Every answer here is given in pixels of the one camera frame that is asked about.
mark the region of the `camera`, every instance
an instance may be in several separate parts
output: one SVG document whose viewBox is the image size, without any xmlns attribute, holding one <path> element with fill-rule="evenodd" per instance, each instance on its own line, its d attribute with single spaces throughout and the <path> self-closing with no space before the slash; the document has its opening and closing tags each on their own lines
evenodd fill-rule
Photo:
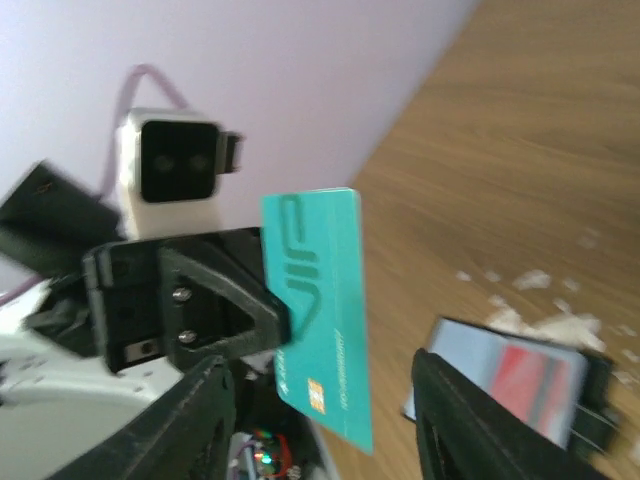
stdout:
<svg viewBox="0 0 640 480">
<path fill-rule="evenodd" d="M 238 136 L 189 110 L 134 108 L 117 131 L 118 196 L 129 239 L 220 230 L 215 194 Z"/>
</svg>

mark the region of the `screw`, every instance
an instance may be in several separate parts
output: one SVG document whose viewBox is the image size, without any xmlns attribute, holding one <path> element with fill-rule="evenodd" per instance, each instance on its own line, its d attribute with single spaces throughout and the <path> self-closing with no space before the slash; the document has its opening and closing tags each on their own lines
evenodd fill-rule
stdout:
<svg viewBox="0 0 640 480">
<path fill-rule="evenodd" d="M 191 290 L 189 290 L 188 288 L 179 287 L 173 291 L 173 299 L 176 302 L 186 302 L 190 298 L 191 298 Z"/>
<path fill-rule="evenodd" d="M 185 330 L 180 335 L 178 335 L 178 340 L 180 341 L 180 343 L 189 344 L 195 342 L 197 336 L 198 335 L 193 330 Z"/>
</svg>

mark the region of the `wooden table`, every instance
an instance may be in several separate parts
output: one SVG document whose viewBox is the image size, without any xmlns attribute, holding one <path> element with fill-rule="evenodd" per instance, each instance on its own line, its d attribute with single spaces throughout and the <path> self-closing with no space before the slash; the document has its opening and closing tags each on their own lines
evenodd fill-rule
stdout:
<svg viewBox="0 0 640 480">
<path fill-rule="evenodd" d="M 400 416 L 413 353 L 437 314 L 483 322 L 494 294 L 530 322 L 557 313 L 558 298 L 602 320 L 632 380 L 613 388 L 627 421 L 595 463 L 640 479 L 629 456 L 640 363 L 624 354 L 640 355 L 638 25 L 640 2 L 487 0 L 355 181 L 375 454 L 327 434 L 345 480 L 421 478 Z M 513 288 L 531 269 L 551 274 L 550 288 Z"/>
</svg>

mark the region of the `teal card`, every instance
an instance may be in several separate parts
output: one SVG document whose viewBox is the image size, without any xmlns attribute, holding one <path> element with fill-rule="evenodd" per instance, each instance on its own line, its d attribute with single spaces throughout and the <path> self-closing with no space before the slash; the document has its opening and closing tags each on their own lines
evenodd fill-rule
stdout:
<svg viewBox="0 0 640 480">
<path fill-rule="evenodd" d="M 269 289 L 291 310 L 276 351 L 280 398 L 373 452 L 360 197 L 341 188 L 263 199 Z"/>
</svg>

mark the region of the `white wall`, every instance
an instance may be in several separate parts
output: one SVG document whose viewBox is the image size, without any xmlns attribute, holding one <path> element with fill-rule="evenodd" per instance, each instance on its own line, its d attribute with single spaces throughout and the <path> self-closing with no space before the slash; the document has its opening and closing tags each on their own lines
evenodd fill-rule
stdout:
<svg viewBox="0 0 640 480">
<path fill-rule="evenodd" d="M 95 190 L 116 94 L 139 63 L 246 135 L 227 227 L 266 193 L 345 185 L 475 0 L 3 0 L 0 195 L 42 158 Z M 137 105 L 164 106 L 143 83 Z M 0 289 L 24 277 L 0 265 Z"/>
</svg>

